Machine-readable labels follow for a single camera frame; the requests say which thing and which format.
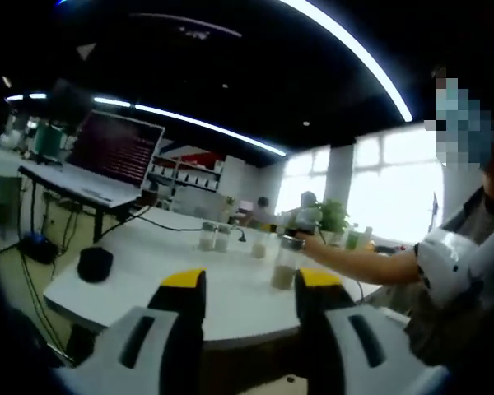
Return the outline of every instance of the hand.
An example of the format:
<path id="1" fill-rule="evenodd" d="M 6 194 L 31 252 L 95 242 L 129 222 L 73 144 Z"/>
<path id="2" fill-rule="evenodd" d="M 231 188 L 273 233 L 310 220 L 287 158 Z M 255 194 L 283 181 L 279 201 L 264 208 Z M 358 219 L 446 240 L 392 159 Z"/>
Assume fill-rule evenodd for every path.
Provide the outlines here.
<path id="1" fill-rule="evenodd" d="M 314 236 L 308 235 L 306 233 L 296 232 L 296 238 L 305 240 L 305 246 L 302 250 L 304 255 L 310 258 L 318 259 L 321 256 L 321 252 L 325 248 L 325 244 L 319 241 Z"/>

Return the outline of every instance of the laptop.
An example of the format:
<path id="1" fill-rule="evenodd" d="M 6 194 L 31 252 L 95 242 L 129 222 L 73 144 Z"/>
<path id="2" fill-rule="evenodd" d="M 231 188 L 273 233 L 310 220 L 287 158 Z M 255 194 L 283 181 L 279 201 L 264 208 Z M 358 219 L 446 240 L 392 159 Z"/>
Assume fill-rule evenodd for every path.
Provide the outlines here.
<path id="1" fill-rule="evenodd" d="M 63 166 L 25 165 L 70 192 L 113 208 L 141 196 L 165 128 L 92 111 Z"/>

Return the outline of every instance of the black computer mouse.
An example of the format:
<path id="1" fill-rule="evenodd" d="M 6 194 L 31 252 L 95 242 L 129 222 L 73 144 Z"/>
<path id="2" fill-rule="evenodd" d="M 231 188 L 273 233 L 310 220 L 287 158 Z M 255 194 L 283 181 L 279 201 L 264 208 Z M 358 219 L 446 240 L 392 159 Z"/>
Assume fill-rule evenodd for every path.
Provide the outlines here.
<path id="1" fill-rule="evenodd" d="M 101 247 L 83 249 L 77 265 L 77 273 L 86 282 L 94 284 L 102 282 L 108 278 L 113 261 L 114 255 Z"/>

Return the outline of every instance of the table leg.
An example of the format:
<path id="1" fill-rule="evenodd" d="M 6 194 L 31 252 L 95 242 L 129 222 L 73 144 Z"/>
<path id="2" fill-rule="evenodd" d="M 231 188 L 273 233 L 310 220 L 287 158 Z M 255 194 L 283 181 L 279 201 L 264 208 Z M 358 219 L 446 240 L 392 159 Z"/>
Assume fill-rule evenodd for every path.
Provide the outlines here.
<path id="1" fill-rule="evenodd" d="M 36 182 L 33 180 L 32 182 L 32 187 L 31 187 L 31 202 L 30 202 L 30 207 L 31 207 L 31 212 L 30 212 L 30 229 L 31 229 L 31 234 L 35 234 L 35 197 L 36 197 Z"/>
<path id="2" fill-rule="evenodd" d="M 105 216 L 105 211 L 97 208 L 94 217 L 94 225 L 93 225 L 94 243 L 98 242 L 100 240 L 100 237 L 102 236 L 102 220 L 104 216 Z"/>

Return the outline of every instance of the jar lid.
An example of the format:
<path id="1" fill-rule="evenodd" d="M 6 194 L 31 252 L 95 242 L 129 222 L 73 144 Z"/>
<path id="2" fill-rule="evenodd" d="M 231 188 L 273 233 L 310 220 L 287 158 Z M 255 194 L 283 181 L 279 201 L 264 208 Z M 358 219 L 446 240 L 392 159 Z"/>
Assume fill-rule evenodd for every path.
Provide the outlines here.
<path id="1" fill-rule="evenodd" d="M 217 231 L 219 233 L 223 233 L 225 235 L 229 235 L 231 233 L 231 228 L 228 225 L 219 225 L 217 227 Z"/>
<path id="2" fill-rule="evenodd" d="M 213 232 L 214 231 L 214 224 L 211 222 L 203 222 L 201 229 L 209 231 L 209 232 Z"/>
<path id="3" fill-rule="evenodd" d="M 283 236 L 280 246 L 283 249 L 290 249 L 291 251 L 301 251 L 304 249 L 305 240 L 295 239 L 291 236 Z"/>

